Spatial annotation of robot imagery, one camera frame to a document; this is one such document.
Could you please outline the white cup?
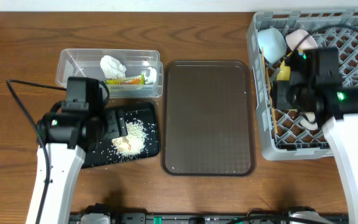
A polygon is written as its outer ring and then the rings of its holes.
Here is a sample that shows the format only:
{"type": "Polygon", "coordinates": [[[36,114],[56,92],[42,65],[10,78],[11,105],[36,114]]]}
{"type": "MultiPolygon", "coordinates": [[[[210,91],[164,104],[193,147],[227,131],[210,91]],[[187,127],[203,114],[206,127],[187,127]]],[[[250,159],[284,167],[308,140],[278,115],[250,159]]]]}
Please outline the white cup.
{"type": "Polygon", "coordinates": [[[318,125],[317,125],[317,122],[316,122],[316,117],[314,115],[314,113],[312,112],[305,112],[305,113],[302,113],[301,114],[301,121],[300,121],[300,124],[308,129],[308,130],[317,130],[318,129],[318,125]]]}

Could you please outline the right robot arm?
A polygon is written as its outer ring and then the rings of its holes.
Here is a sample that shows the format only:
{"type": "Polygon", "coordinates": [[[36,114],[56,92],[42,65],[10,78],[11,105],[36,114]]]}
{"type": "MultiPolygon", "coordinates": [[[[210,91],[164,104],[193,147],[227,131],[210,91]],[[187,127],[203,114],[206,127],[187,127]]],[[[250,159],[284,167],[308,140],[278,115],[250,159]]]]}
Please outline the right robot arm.
{"type": "Polygon", "coordinates": [[[314,113],[336,161],[349,221],[358,223],[358,88],[276,80],[270,95],[276,109],[314,113]]]}

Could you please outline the yellow plate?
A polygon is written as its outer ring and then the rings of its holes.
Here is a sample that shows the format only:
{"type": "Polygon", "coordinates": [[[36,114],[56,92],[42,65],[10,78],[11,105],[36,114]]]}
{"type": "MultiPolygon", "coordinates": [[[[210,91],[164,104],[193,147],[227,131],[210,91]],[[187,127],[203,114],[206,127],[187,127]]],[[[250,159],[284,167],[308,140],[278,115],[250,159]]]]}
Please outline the yellow plate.
{"type": "Polygon", "coordinates": [[[292,52],[289,53],[285,59],[283,60],[283,62],[281,63],[280,65],[280,71],[276,77],[276,80],[277,81],[290,81],[290,77],[291,77],[291,68],[286,65],[286,62],[285,60],[290,57],[292,55],[292,52]]]}

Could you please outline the wooden chopstick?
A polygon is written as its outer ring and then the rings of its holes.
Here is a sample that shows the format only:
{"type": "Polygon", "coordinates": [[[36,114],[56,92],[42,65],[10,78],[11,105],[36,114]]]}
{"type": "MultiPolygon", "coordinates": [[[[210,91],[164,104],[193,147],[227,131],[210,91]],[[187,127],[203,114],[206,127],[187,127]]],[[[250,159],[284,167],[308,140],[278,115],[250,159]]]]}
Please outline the wooden chopstick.
{"type": "Polygon", "coordinates": [[[270,101],[270,104],[272,104],[271,103],[272,102],[271,101],[271,96],[270,96],[271,84],[270,84],[269,71],[268,71],[268,68],[266,67],[266,64],[265,64],[264,48],[261,49],[261,54],[262,54],[262,65],[263,65],[263,69],[264,69],[265,81],[267,83],[267,95],[268,95],[268,99],[270,101]]]}
{"type": "Polygon", "coordinates": [[[271,111],[272,111],[272,119],[273,119],[274,132],[275,132],[275,134],[278,134],[277,120],[276,120],[276,116],[275,116],[275,108],[274,108],[273,106],[271,107],[271,111]]]}

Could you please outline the white rice bowl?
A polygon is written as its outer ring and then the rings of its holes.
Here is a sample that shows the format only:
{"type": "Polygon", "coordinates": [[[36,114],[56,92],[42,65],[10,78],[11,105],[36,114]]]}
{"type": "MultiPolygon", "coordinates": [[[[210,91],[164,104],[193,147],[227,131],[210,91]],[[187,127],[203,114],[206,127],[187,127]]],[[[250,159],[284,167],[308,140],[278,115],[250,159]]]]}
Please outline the white rice bowl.
{"type": "Polygon", "coordinates": [[[293,31],[292,33],[285,36],[285,40],[287,45],[289,46],[291,51],[294,51],[295,47],[305,38],[300,46],[298,47],[298,50],[307,50],[307,49],[317,49],[318,44],[314,40],[314,38],[309,35],[309,33],[303,29],[298,29],[293,31]]]}

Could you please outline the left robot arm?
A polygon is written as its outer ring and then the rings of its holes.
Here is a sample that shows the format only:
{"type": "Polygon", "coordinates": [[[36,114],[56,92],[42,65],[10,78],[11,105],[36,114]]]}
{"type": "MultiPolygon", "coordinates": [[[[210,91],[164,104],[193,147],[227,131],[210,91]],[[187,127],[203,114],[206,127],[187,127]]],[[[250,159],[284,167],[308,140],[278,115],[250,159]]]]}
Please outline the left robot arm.
{"type": "Polygon", "coordinates": [[[123,110],[96,116],[46,113],[37,123],[41,140],[27,223],[67,223],[76,181],[90,145],[127,135],[123,110]]]}

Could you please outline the green snack wrapper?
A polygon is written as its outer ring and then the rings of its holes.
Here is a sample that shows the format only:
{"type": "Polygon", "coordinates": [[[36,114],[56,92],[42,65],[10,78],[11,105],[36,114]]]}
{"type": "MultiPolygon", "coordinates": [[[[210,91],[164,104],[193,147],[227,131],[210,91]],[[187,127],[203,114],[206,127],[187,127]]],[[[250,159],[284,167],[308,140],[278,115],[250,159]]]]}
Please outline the green snack wrapper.
{"type": "Polygon", "coordinates": [[[144,75],[138,75],[134,77],[125,77],[120,79],[107,79],[105,81],[107,85],[144,85],[144,75]]]}

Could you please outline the light blue bowl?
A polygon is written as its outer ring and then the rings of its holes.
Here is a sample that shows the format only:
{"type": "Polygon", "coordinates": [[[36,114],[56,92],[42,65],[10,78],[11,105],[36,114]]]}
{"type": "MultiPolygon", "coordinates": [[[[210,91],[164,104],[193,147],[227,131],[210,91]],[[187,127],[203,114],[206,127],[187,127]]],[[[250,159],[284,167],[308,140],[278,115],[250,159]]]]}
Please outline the light blue bowl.
{"type": "Polygon", "coordinates": [[[285,56],[287,45],[283,35],[276,28],[260,30],[257,34],[259,49],[264,51],[264,58],[275,63],[285,56]]]}

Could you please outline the rice and nutshell pile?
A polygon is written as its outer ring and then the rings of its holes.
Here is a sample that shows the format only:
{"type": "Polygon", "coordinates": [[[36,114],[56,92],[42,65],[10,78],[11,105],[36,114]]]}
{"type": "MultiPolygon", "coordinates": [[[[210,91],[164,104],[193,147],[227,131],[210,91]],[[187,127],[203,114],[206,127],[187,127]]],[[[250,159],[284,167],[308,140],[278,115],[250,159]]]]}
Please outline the rice and nutshell pile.
{"type": "Polygon", "coordinates": [[[146,128],[141,120],[126,123],[127,135],[112,140],[117,153],[123,157],[132,157],[140,154],[145,148],[147,139],[146,128]]]}

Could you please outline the small white tissue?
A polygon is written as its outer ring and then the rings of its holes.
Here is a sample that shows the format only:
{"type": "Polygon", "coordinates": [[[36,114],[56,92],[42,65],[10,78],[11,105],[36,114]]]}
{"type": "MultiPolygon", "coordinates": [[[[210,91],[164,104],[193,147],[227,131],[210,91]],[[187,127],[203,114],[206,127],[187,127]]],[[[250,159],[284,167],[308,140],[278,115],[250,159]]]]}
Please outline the small white tissue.
{"type": "Polygon", "coordinates": [[[146,74],[144,75],[145,77],[145,84],[146,85],[152,85],[156,82],[157,80],[157,71],[155,68],[153,67],[149,67],[148,68],[148,72],[146,72],[146,74]]]}

